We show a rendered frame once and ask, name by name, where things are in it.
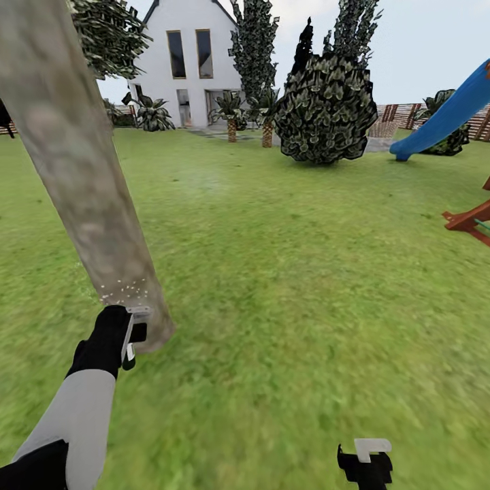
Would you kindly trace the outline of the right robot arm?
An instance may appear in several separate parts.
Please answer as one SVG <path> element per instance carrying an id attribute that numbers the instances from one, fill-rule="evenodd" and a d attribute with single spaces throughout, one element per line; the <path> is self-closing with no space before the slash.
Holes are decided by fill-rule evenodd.
<path id="1" fill-rule="evenodd" d="M 359 490 L 386 490 L 385 483 L 392 483 L 393 466 L 385 452 L 392 451 L 392 444 L 386 438 L 357 438 L 354 444 L 357 454 L 344 454 L 341 444 L 338 448 L 338 464 L 348 481 L 358 482 Z"/>

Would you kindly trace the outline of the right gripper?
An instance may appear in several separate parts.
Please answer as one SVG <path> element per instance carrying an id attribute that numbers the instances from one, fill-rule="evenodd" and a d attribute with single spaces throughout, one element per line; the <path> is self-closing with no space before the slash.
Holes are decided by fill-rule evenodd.
<path id="1" fill-rule="evenodd" d="M 346 472 L 350 482 L 361 482 L 364 476 L 372 475 L 381 480 L 382 484 L 392 483 L 390 471 L 393 471 L 391 459 L 385 452 L 370 455 L 371 463 L 361 463 L 357 454 L 344 454 L 342 446 L 338 448 L 338 464 Z"/>

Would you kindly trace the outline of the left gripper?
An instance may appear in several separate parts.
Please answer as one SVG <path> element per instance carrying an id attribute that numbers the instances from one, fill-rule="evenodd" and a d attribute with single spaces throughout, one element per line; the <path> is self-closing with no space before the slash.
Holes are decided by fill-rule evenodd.
<path id="1" fill-rule="evenodd" d="M 145 342 L 148 325 L 146 323 L 135 323 L 131 332 L 129 343 Z"/>

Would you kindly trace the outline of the pesticide atomizer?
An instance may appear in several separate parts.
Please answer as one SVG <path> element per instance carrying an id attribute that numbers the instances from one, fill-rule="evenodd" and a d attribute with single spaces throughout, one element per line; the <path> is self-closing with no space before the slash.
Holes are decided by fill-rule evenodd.
<path id="1" fill-rule="evenodd" d="M 122 363 L 122 369 L 129 371 L 134 367 L 135 367 L 134 344 L 129 343 L 126 350 L 125 360 Z"/>

